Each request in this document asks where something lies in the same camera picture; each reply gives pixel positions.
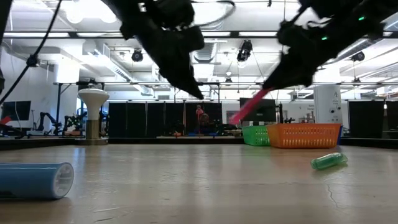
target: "screen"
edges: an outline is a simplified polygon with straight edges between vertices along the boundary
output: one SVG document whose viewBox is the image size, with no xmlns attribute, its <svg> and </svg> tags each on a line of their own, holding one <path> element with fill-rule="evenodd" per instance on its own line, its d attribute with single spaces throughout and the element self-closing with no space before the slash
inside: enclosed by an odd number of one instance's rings
<svg viewBox="0 0 398 224">
<path fill-rule="evenodd" d="M 251 98 L 240 98 L 241 108 L 251 100 Z M 276 103 L 275 100 L 261 100 L 255 109 L 243 118 L 243 121 L 265 121 L 276 122 Z"/>
<path fill-rule="evenodd" d="M 28 121 L 30 114 L 30 101 L 5 102 L 2 105 L 1 119 L 10 116 L 13 121 Z"/>
</svg>

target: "pink stick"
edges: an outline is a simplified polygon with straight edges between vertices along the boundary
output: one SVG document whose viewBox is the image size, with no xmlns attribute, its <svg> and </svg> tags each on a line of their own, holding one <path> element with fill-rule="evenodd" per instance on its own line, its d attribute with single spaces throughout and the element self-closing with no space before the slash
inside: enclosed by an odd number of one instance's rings
<svg viewBox="0 0 398 224">
<path fill-rule="evenodd" d="M 272 89 L 269 88 L 267 90 L 260 90 L 254 97 L 253 99 L 249 100 L 246 102 L 241 110 L 234 114 L 231 119 L 229 120 L 230 124 L 238 124 L 239 120 L 242 120 L 246 115 L 248 115 L 253 109 L 254 106 L 256 106 L 260 100 L 267 95 Z"/>
</svg>

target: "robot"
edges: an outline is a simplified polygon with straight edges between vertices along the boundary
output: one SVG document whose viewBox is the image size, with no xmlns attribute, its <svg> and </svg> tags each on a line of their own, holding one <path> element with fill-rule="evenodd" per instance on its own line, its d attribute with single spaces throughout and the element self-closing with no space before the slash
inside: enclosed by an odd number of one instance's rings
<svg viewBox="0 0 398 224">
<path fill-rule="evenodd" d="M 136 38 L 160 74 L 171 85 L 199 99 L 203 95 L 194 78 L 190 52 L 204 46 L 199 26 L 193 26 L 195 12 L 190 0 L 102 0 L 122 22 L 120 31 L 128 40 Z M 12 0 L 0 1 L 0 31 L 4 32 Z M 264 82 L 267 91 L 293 85 L 310 86 L 317 68 L 343 49 L 367 35 L 382 37 L 382 21 L 398 11 L 397 0 L 299 0 L 302 5 L 291 21 L 282 21 L 278 41 L 289 47 L 281 52 L 280 63 Z M 312 8 L 325 22 L 310 21 L 307 27 L 295 24 Z M 0 74 L 0 91 L 4 79 Z"/>
</svg>

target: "table surface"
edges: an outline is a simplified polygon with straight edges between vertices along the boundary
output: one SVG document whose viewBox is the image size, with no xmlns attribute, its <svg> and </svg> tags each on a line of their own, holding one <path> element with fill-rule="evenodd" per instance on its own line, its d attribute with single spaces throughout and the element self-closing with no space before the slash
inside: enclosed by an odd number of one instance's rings
<svg viewBox="0 0 398 224">
<path fill-rule="evenodd" d="M 347 166 L 311 169 L 311 159 L 335 151 L 347 155 Z M 0 152 L 0 162 L 63 161 L 75 169 L 67 197 L 51 202 L 0 200 L 0 223 L 398 220 L 398 151 L 394 150 L 108 145 Z"/>
</svg>

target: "black cable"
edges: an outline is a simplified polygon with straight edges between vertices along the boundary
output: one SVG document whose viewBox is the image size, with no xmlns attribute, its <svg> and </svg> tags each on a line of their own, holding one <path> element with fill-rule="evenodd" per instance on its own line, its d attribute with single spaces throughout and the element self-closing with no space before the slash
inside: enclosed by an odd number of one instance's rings
<svg viewBox="0 0 398 224">
<path fill-rule="evenodd" d="M 215 19 L 215 20 L 213 20 L 213 21 L 206 22 L 206 23 L 203 23 L 203 24 L 195 24 L 195 26 L 198 26 L 198 27 L 208 26 L 208 25 L 213 24 L 213 23 L 215 23 L 215 22 L 222 21 L 222 20 L 228 18 L 229 16 L 231 16 L 231 15 L 235 12 L 235 10 L 236 10 L 235 2 L 233 2 L 233 1 L 228 1 L 228 0 L 203 1 L 203 2 L 202 2 L 202 1 L 200 1 L 200 2 L 191 1 L 191 3 L 194 3 L 194 4 L 196 4 L 196 3 L 226 3 L 226 4 L 230 4 L 230 5 L 232 6 L 232 9 L 230 9 L 225 15 L 221 16 L 221 17 L 218 18 L 218 19 Z"/>
<path fill-rule="evenodd" d="M 51 29 L 52 29 L 52 27 L 53 27 L 53 25 L 54 25 L 54 22 L 55 22 L 55 20 L 57 19 L 58 11 L 59 11 L 60 8 L 61 8 L 61 3 L 62 3 L 62 0 L 59 0 L 58 5 L 57 5 L 57 8 L 56 8 L 55 11 L 54 11 L 53 18 L 51 19 L 49 28 L 47 29 L 47 32 L 45 33 L 42 42 L 40 43 L 40 45 L 39 45 L 39 47 L 37 48 L 37 50 L 35 51 L 35 53 L 32 54 L 32 55 L 28 58 L 28 60 L 27 60 L 27 62 L 26 62 L 27 65 L 26 65 L 26 67 L 23 69 L 22 73 L 18 76 L 17 80 L 14 82 L 14 84 L 12 84 L 11 88 L 7 91 L 7 93 L 4 95 L 4 97 L 1 98 L 1 100 L 0 100 L 0 105 L 2 105 L 2 104 L 5 102 L 5 100 L 7 99 L 7 97 L 12 93 L 12 91 L 13 91 L 13 90 L 15 89 L 15 87 L 18 85 L 18 83 L 20 82 L 20 80 L 24 77 L 24 75 L 26 74 L 26 72 L 27 72 L 27 70 L 29 69 L 29 67 L 32 66 L 32 62 L 35 62 L 35 61 L 37 60 L 37 56 L 38 56 L 40 50 L 42 50 L 45 41 L 46 41 L 47 38 L 49 37 L 49 34 L 50 34 Z"/>
</svg>

